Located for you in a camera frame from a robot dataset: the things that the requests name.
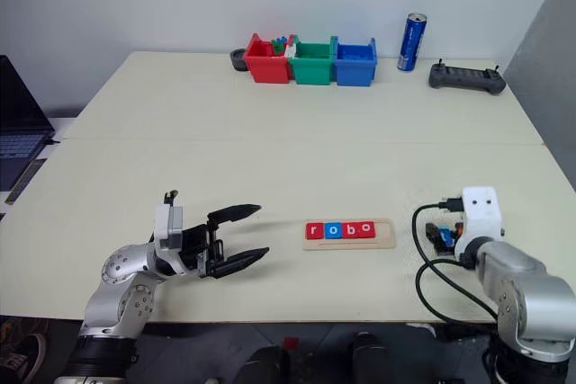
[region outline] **blue letter block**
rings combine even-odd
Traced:
[[[326,238],[342,238],[342,224],[340,222],[324,224],[324,236]]]

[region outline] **black shoe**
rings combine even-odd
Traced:
[[[46,338],[38,334],[27,335],[12,353],[0,359],[0,369],[6,373],[11,371],[22,384],[30,384],[45,355]]]

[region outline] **blue component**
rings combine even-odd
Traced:
[[[376,40],[368,45],[344,45],[333,36],[334,71],[338,85],[370,85],[376,73]]]
[[[452,238],[452,232],[450,231],[449,227],[438,227],[438,231],[440,232],[440,236],[442,237],[442,241],[448,247],[454,247],[455,241]]]
[[[398,69],[411,71],[416,66],[422,35],[428,18],[423,13],[411,13],[406,20],[404,39],[398,57]]]
[[[340,222],[329,222],[324,224],[325,238],[342,238],[342,224]]]

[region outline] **laptop screen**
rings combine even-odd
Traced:
[[[53,130],[7,56],[0,55],[0,131]]]

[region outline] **soda can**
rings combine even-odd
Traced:
[[[416,59],[418,58],[418,51],[422,43],[427,20],[428,18],[423,13],[411,13],[408,15],[402,48],[398,57],[398,69],[411,71],[416,66]]]

